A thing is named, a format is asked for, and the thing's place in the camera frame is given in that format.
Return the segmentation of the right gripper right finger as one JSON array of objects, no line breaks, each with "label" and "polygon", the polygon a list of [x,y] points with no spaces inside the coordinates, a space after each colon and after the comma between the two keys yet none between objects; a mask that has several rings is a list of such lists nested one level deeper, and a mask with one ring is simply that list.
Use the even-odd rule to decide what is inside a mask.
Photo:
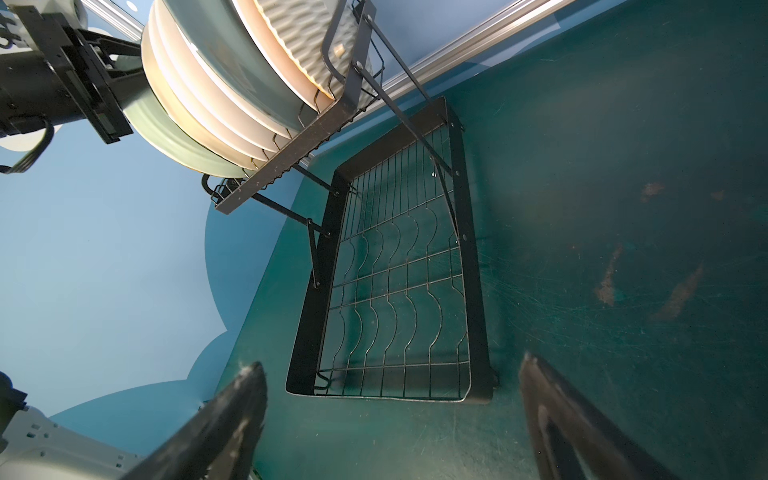
[{"label": "right gripper right finger", "polygon": [[675,479],[544,358],[527,352],[520,392],[541,479]]}]

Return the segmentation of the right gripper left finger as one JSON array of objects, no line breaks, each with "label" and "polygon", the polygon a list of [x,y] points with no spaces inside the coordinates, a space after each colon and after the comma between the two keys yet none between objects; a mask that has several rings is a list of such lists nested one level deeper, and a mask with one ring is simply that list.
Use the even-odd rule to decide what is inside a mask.
[{"label": "right gripper left finger", "polygon": [[248,479],[268,405],[261,363],[232,382],[125,479]]}]

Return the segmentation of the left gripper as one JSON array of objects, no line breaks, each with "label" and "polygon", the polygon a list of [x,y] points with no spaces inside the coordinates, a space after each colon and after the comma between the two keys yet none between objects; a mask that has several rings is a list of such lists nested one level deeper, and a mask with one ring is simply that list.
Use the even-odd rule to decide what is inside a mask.
[{"label": "left gripper", "polygon": [[82,5],[1,7],[1,136],[88,121],[107,144],[133,133],[141,47],[87,28]]}]

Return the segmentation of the pale green floral plate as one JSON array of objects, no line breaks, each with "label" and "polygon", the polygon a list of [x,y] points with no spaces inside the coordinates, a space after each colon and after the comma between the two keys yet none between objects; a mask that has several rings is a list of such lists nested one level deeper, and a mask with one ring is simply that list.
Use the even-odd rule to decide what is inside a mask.
[{"label": "pale green floral plate", "polygon": [[188,136],[167,114],[147,82],[119,103],[132,128],[178,164],[219,178],[244,178],[246,170],[221,158]]}]

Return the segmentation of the large plain green plate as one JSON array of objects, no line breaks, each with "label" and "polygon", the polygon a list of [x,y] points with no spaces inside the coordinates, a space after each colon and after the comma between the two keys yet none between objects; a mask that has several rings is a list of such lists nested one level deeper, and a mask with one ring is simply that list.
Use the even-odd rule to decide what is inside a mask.
[{"label": "large plain green plate", "polygon": [[229,1],[162,1],[200,65],[236,105],[288,138],[318,113],[283,83]]}]

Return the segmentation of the yellow woven wicker plate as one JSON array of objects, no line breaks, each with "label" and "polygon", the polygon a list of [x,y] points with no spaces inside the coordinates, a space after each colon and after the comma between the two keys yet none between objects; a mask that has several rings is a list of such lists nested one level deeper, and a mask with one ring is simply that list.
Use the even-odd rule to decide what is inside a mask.
[{"label": "yellow woven wicker plate", "polygon": [[343,89],[358,32],[346,1],[257,1],[259,14],[281,47],[323,94]]}]

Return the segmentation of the white plate green lettered rim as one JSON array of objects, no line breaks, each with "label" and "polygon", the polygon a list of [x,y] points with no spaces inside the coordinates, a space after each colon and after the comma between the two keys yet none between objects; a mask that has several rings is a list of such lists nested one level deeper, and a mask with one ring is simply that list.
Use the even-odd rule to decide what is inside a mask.
[{"label": "white plate green lettered rim", "polygon": [[240,109],[210,78],[162,1],[147,22],[151,49],[171,92],[214,139],[242,155],[267,160],[288,137],[260,124]]}]

